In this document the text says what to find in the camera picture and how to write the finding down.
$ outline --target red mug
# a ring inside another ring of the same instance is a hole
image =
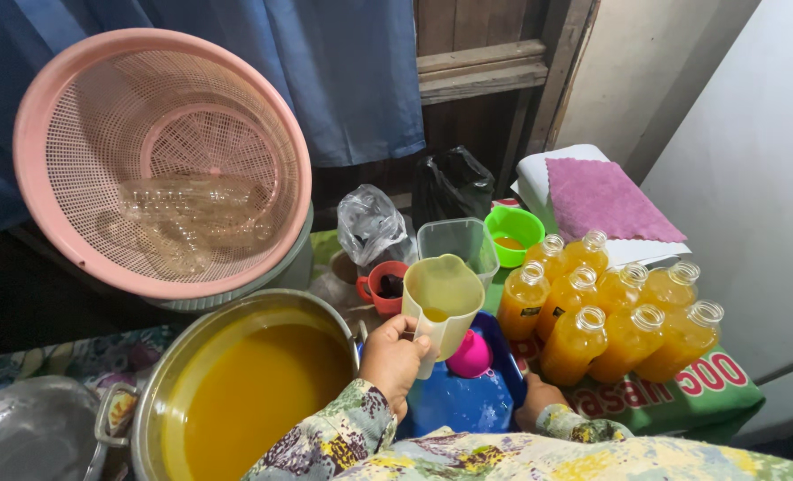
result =
[[[377,292],[382,288],[382,277],[388,274],[405,277],[405,271],[408,269],[409,267],[405,263],[389,260],[374,267],[369,276],[359,277],[355,281],[355,288],[358,290],[360,298],[376,306],[376,312],[379,312],[379,316],[385,321],[402,312],[402,296],[396,299],[379,297]]]

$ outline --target blue plastic tray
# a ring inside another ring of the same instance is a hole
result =
[[[449,426],[454,432],[519,431],[512,413],[524,403],[527,386],[509,352],[498,320],[480,311],[471,329],[491,347],[491,372],[476,379],[451,373],[444,362],[433,375],[415,381],[409,391],[409,413],[396,430],[396,439],[419,437]]]

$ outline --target blue curtain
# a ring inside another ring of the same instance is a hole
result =
[[[424,146],[409,0],[0,0],[0,229],[28,218],[11,136],[29,83],[62,49],[126,27],[190,33],[250,63],[295,112],[314,166]]]

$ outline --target pink funnel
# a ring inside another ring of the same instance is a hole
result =
[[[445,362],[457,376],[480,377],[491,366],[491,349],[483,336],[467,330],[462,344]]]

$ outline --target green plastic bowl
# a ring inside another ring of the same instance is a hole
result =
[[[524,262],[524,254],[527,249],[545,238],[545,226],[542,225],[542,221],[530,212],[515,207],[496,205],[486,216],[486,225],[489,227],[492,239],[511,237],[524,246],[523,249],[516,250],[495,242],[495,250],[498,252],[501,267],[507,269],[521,265]]]

